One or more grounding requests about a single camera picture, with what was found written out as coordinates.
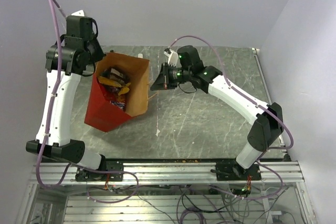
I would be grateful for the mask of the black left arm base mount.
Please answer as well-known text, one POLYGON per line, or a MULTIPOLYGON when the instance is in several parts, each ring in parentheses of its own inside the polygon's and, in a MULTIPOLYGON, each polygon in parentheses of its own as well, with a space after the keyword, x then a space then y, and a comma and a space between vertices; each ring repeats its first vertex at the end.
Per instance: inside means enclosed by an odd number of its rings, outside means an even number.
POLYGON ((87 169, 77 168, 75 181, 77 182, 121 182, 123 180, 124 170, 121 161, 106 159, 96 172, 90 172, 87 169))

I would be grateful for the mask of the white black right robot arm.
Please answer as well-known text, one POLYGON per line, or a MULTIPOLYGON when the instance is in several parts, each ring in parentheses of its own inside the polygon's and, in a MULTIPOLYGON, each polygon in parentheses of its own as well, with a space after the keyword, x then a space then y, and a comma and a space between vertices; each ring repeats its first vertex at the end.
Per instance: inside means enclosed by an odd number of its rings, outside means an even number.
POLYGON ((231 167, 236 179, 244 179, 251 165, 270 148, 283 133, 282 108, 279 104, 263 102, 230 80, 214 66, 205 66, 193 46, 183 46, 177 51, 166 48, 168 61, 161 65, 152 91, 173 90, 181 84, 191 83, 195 90, 210 94, 237 111, 251 125, 247 143, 231 167))

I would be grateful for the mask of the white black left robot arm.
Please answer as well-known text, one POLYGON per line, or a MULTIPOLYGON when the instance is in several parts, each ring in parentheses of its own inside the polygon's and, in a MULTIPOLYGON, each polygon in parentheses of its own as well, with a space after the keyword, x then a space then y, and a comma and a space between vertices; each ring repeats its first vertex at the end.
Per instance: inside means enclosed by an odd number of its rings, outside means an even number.
POLYGON ((87 66, 95 66, 104 53, 97 40, 98 26, 91 17, 70 15, 66 34, 46 53, 47 95, 43 118, 36 138, 26 143, 26 151, 55 161, 88 168, 94 180, 107 175, 102 156, 70 136, 71 111, 75 93, 87 66))

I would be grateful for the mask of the red brown paper bag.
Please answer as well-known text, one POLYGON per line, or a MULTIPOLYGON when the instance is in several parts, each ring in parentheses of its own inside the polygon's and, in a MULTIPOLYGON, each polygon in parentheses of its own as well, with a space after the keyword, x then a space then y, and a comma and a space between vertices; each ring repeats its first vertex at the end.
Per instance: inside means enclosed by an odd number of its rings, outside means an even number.
POLYGON ((148 109, 149 60, 116 52, 108 53, 98 62, 93 74, 85 123, 103 132, 110 132, 130 119, 143 115, 148 109), (115 68, 130 79, 130 91, 115 102, 102 94, 98 77, 109 68, 115 68))

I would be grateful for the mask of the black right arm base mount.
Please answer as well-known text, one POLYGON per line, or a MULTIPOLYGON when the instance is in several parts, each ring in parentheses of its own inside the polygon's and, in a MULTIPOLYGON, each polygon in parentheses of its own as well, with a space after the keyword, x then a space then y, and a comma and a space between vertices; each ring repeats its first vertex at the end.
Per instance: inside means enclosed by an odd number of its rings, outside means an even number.
POLYGON ((218 181, 243 181, 249 178, 261 180, 259 165, 252 164, 250 168, 242 168, 234 159, 219 159, 216 161, 215 168, 210 170, 216 175, 218 181))

